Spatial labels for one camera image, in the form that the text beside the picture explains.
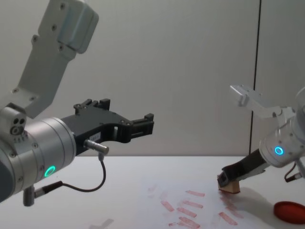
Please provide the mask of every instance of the white paper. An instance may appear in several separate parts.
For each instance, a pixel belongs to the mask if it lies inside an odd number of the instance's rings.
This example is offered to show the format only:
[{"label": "white paper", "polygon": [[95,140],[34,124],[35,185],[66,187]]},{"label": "white paper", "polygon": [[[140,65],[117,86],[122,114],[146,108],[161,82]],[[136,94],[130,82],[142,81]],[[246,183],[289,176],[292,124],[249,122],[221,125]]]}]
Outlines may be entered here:
[{"label": "white paper", "polygon": [[255,220],[215,183],[144,181],[134,229],[254,229]]}]

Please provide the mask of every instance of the table surface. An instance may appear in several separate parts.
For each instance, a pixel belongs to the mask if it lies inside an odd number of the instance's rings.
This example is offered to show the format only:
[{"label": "table surface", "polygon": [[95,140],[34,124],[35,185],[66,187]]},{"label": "table surface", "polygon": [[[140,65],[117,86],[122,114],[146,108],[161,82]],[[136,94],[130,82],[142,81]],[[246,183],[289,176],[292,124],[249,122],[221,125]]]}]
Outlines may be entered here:
[{"label": "table surface", "polygon": [[[221,168],[242,157],[107,157],[105,186],[93,193],[81,193],[61,187],[35,200],[35,205],[22,205],[22,193],[0,204],[1,229],[131,229],[137,213],[137,197],[146,179],[212,180]],[[305,182],[300,179],[285,183],[289,167],[270,167],[264,174],[242,181],[241,193],[251,195],[246,210],[257,216],[257,228],[298,229],[304,225],[290,225],[273,215],[278,201],[294,201],[305,205]],[[35,185],[62,180],[82,188],[92,188],[101,181],[101,165],[96,157],[77,157],[74,162]],[[107,220],[109,227],[101,225]]]}]

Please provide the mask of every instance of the white wall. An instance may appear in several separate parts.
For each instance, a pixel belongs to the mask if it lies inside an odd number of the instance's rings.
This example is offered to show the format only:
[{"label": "white wall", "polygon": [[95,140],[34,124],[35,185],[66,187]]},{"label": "white wall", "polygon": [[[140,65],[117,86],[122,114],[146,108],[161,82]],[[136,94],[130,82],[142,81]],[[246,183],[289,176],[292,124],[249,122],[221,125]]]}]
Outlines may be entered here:
[{"label": "white wall", "polygon": [[[275,105],[296,108],[305,86],[305,1],[263,0],[256,90]],[[254,117],[252,150],[277,127],[275,119]]]},{"label": "white wall", "polygon": [[[14,88],[47,0],[3,0],[0,96]],[[88,51],[66,71],[40,117],[73,114],[87,98],[130,118],[155,114],[152,136],[107,143],[111,155],[245,155],[250,113],[229,85],[253,84],[259,1],[90,0],[100,16]]]}]

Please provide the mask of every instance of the wooden block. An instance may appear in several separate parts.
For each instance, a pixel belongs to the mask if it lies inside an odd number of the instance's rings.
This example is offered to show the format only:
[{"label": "wooden block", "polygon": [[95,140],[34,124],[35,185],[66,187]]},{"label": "wooden block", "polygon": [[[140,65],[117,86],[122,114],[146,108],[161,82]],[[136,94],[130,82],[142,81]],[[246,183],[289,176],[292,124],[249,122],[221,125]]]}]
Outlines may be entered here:
[{"label": "wooden block", "polygon": [[232,181],[225,187],[220,187],[218,185],[218,189],[223,192],[228,192],[232,194],[240,193],[239,181]]}]

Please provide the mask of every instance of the robotic arm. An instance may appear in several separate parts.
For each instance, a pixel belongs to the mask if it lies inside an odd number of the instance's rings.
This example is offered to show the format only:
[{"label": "robotic arm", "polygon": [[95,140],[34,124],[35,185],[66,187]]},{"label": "robotic arm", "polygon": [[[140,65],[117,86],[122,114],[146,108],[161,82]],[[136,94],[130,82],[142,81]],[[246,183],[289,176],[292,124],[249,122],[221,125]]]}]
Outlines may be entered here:
[{"label": "robotic arm", "polygon": [[87,50],[98,19],[83,0],[50,0],[18,87],[0,100],[0,202],[24,190],[31,206],[39,196],[33,184],[75,156],[94,149],[101,160],[109,151],[101,142],[152,134],[153,114],[130,121],[109,111],[109,99],[76,104],[75,115],[63,119],[27,123],[52,103],[68,62]]},{"label": "robotic arm", "polygon": [[226,166],[218,176],[220,187],[264,172],[269,166],[284,167],[295,162],[299,173],[288,178],[292,181],[305,178],[305,168],[300,158],[305,155],[305,88],[297,94],[298,110],[291,107],[271,106],[261,95],[244,85],[231,85],[237,105],[247,107],[260,118],[277,118],[279,126],[261,140],[259,149],[241,161]]}]

